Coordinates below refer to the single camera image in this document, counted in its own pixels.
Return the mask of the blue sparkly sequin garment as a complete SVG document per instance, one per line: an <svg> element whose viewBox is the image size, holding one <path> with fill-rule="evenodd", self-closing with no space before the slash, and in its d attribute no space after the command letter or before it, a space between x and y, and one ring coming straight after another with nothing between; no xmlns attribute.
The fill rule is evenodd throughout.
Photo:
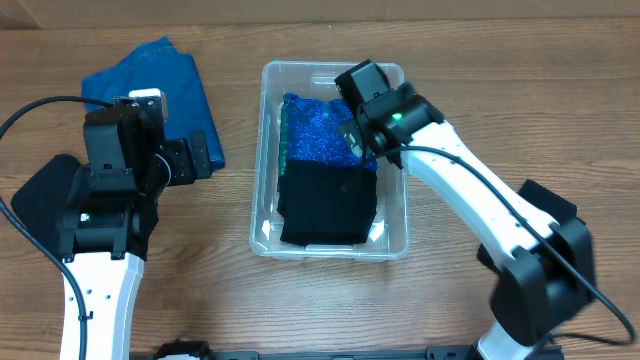
<svg viewBox="0 0 640 360"><path fill-rule="evenodd" d="M322 101L286 93L280 115L279 176L286 173L288 160L344 168L361 164L361 157L352 153L339 132L352 120L343 99Z"/></svg>

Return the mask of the blue denim jeans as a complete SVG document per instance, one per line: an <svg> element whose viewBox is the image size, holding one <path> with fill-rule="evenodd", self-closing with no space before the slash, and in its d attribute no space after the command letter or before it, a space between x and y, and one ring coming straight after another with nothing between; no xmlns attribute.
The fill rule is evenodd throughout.
<svg viewBox="0 0 640 360"><path fill-rule="evenodd" d="M166 95L166 138L187 138L203 131L211 168L225 166L225 157L194 58L180 53L166 37L138 46L113 67L82 81L81 95L110 101L134 90L157 88Z"/></svg>

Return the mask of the black cloth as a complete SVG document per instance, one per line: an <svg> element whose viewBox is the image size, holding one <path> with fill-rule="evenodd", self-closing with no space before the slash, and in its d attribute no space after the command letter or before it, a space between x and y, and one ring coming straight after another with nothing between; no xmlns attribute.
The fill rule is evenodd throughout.
<svg viewBox="0 0 640 360"><path fill-rule="evenodd" d="M29 233L55 258L59 252L59 220L80 162L59 154L36 172L12 197L11 207Z"/></svg>

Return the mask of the black garment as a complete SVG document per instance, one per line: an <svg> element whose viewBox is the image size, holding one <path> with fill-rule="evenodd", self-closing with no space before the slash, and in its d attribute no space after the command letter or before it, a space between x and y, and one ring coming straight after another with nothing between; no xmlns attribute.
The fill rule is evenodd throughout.
<svg viewBox="0 0 640 360"><path fill-rule="evenodd" d="M479 204L474 206L482 221L477 236L481 246L478 260L491 271L497 272L504 263L514 257L517 247L536 250L539 241L516 219L503 202L484 184L479 195ZM564 224L577 217L577 206L553 193L533 180L526 180L514 192L499 182L498 193L536 231L550 241L550 224Z"/></svg>

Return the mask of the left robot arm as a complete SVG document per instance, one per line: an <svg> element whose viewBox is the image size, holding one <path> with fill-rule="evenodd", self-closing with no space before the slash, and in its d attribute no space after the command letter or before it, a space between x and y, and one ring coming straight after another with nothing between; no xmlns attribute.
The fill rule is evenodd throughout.
<svg viewBox="0 0 640 360"><path fill-rule="evenodd" d="M65 281L63 359L126 359L158 199L169 186L211 177L203 131L169 140L165 94L117 96L85 116L87 164L73 177L58 222Z"/></svg>

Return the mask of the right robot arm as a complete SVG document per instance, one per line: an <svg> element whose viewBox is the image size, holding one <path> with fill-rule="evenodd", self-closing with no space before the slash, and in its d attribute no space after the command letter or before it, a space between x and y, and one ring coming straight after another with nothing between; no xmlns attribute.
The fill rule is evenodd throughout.
<svg viewBox="0 0 640 360"><path fill-rule="evenodd" d="M355 124L344 137L358 155L384 157L439 195L481 241L498 277L490 298L495 322L468 349L437 359L527 359L547 336L595 296L592 239L584 223L558 221L514 192L462 142L414 87L392 87L366 60L335 79Z"/></svg>

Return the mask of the clear plastic storage bin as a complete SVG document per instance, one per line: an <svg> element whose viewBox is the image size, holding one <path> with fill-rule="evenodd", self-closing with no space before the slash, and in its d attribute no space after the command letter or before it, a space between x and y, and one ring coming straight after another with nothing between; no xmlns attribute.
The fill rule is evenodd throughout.
<svg viewBox="0 0 640 360"><path fill-rule="evenodd" d="M361 158L339 131L351 112L336 87L337 76L351 62L284 61L262 71L253 209L249 245L259 256L285 260L345 258L382 262L399 260L410 249L407 172L384 160L367 164L376 174L376 215L363 244L306 246L281 239L285 220L277 210L281 177L289 159L333 168L355 167Z"/></svg>

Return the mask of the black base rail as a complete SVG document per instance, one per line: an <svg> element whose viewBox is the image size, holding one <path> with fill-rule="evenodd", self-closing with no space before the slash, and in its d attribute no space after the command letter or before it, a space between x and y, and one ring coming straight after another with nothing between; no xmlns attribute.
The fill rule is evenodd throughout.
<svg viewBox="0 0 640 360"><path fill-rule="evenodd" d="M389 350L340 352L308 352L260 354L247 352L213 352L207 342L188 341L188 346L204 346L205 352L196 356L188 354L169 354L165 359L208 359L208 360L481 360L482 357L474 345L429 346L425 350Z"/></svg>

